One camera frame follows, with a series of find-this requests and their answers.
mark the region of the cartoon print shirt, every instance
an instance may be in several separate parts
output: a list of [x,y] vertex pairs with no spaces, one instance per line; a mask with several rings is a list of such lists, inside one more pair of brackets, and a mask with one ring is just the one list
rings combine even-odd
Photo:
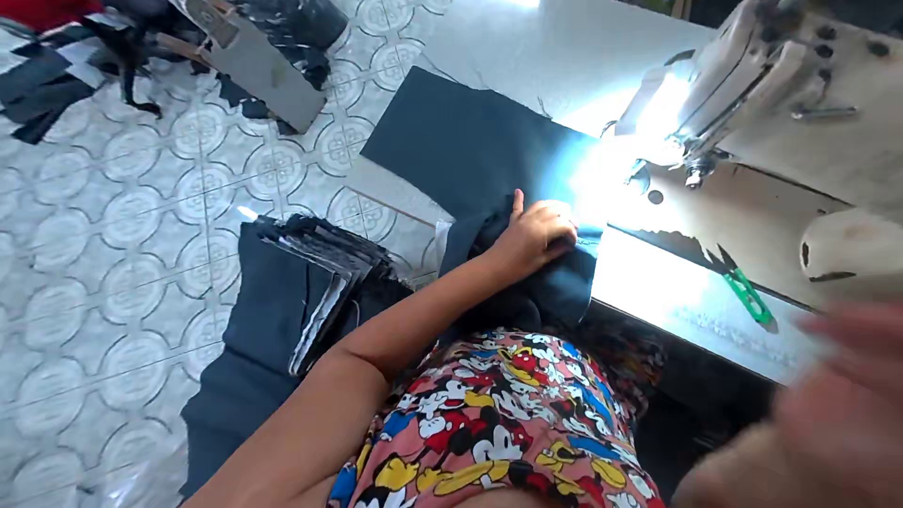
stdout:
[[491,332],[434,349],[342,467],[333,508],[434,508],[498,487],[564,506],[665,508],[637,461],[605,371],[543,334]]

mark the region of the blurry hand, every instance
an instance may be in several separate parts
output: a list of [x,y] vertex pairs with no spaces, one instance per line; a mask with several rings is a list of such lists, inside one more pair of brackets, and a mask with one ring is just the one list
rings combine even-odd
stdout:
[[524,211],[524,193],[516,189],[508,227],[484,256],[514,284],[573,249],[575,243],[577,228],[570,205],[539,201]]
[[903,506],[903,306],[846,306],[804,327],[838,353],[778,394],[773,422],[706,457],[674,506]]

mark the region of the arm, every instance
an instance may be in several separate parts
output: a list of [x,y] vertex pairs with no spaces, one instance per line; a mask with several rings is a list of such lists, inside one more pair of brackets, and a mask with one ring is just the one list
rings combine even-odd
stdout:
[[273,416],[186,503],[188,508],[323,505],[331,479],[357,453],[391,381],[461,314],[565,252],[568,211],[517,191],[508,229],[468,261],[348,334],[317,361]]

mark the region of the red fabric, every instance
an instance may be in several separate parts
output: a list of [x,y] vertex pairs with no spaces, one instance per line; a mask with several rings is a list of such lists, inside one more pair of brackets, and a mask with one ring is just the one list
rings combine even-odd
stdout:
[[100,0],[0,0],[0,16],[24,24],[37,33],[101,11]]

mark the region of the forearm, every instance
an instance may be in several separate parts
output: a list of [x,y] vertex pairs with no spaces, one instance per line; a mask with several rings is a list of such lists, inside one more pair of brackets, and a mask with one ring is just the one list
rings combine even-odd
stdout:
[[373,364],[391,382],[464,312],[513,282],[491,257],[476,257],[370,319],[330,351]]

